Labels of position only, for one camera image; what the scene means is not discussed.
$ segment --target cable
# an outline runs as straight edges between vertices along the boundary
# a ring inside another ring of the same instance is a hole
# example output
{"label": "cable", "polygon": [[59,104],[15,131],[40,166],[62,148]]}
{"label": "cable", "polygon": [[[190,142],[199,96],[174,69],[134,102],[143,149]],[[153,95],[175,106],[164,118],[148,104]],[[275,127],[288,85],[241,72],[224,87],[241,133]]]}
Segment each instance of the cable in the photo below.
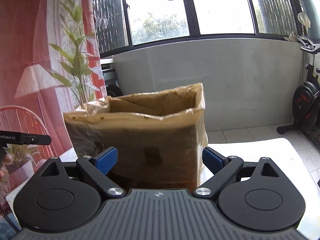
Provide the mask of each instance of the cable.
{"label": "cable", "polygon": [[4,217],[4,219],[8,222],[8,224],[13,228],[14,231],[17,233],[20,231],[16,225],[11,221],[11,219],[7,216],[7,214],[4,212],[2,207],[0,206],[0,214]]}

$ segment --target exercise bike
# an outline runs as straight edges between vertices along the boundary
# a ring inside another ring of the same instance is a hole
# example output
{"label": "exercise bike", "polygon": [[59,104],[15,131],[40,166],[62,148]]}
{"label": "exercise bike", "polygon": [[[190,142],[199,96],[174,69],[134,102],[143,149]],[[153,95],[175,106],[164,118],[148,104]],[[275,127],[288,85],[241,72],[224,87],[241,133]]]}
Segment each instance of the exercise bike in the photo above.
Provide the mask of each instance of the exercise bike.
{"label": "exercise bike", "polygon": [[304,35],[296,34],[295,36],[300,49],[313,55],[313,63],[312,65],[305,65],[308,70],[307,80],[297,87],[293,95],[293,124],[280,126],[277,128],[277,132],[284,134],[288,130],[298,129],[320,150],[320,143],[316,143],[308,134],[310,131],[320,128],[320,118],[318,118],[320,110],[320,84],[318,82],[320,68],[316,68],[316,74],[314,74],[315,55],[320,52],[320,47],[316,48],[313,42]]}

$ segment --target white pleated lampshade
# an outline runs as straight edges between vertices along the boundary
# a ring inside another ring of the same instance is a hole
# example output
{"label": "white pleated lampshade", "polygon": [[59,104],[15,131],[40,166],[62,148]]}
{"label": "white pleated lampshade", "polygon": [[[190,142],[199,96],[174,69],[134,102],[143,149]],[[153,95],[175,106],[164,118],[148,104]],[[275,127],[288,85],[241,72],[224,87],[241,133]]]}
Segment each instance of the white pleated lampshade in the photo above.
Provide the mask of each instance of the white pleated lampshade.
{"label": "white pleated lampshade", "polygon": [[28,94],[39,92],[43,89],[61,85],[63,84],[50,76],[50,74],[41,65],[37,64],[29,66],[23,71],[14,98],[23,97]]}

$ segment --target person's hand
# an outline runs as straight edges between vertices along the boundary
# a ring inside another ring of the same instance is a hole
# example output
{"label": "person's hand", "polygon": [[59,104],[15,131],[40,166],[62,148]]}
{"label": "person's hand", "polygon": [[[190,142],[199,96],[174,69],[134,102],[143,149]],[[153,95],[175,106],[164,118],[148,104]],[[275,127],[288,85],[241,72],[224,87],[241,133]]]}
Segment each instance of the person's hand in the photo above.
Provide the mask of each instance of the person's hand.
{"label": "person's hand", "polygon": [[9,179],[9,173],[5,165],[10,165],[13,162],[13,155],[7,153],[4,160],[2,161],[2,167],[0,168],[0,182],[7,182]]}

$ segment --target triangular cutout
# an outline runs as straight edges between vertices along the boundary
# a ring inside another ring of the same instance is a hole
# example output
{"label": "triangular cutout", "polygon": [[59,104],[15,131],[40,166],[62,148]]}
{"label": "triangular cutout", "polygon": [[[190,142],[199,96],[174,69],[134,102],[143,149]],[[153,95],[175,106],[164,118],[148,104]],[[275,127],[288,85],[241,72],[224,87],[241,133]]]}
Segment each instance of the triangular cutout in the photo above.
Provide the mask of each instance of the triangular cutout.
{"label": "triangular cutout", "polygon": [[41,177],[57,176],[59,171],[56,163],[50,163],[48,167],[41,173]]}
{"label": "triangular cutout", "polygon": [[266,177],[279,177],[278,173],[273,169],[273,167],[269,163],[265,163],[262,169],[262,176]]}

